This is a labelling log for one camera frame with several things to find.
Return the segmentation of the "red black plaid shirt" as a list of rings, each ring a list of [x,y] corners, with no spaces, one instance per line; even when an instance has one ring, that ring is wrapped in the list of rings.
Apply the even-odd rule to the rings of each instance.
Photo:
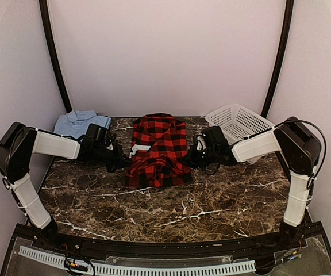
[[[129,187],[183,186],[193,182],[191,168],[180,162],[188,153],[186,123],[165,113],[133,122],[130,158],[125,175]]]

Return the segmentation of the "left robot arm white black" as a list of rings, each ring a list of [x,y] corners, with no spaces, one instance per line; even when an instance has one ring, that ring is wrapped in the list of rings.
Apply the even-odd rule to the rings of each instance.
[[[74,138],[14,122],[0,140],[0,173],[5,188],[11,190],[18,207],[38,229],[54,227],[55,223],[30,177],[33,154],[98,162],[110,173],[132,163],[116,137],[103,126],[90,124],[84,135]]]

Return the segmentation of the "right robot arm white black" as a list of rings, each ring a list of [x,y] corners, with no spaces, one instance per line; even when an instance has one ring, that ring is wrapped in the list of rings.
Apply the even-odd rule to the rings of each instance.
[[[290,190],[275,245],[286,250],[303,235],[302,222],[313,197],[314,182],[326,158],[326,138],[318,138],[309,127],[317,126],[290,117],[230,145],[222,129],[211,126],[193,137],[192,146],[180,161],[205,171],[210,164],[231,167],[273,152],[280,153],[289,171]]]

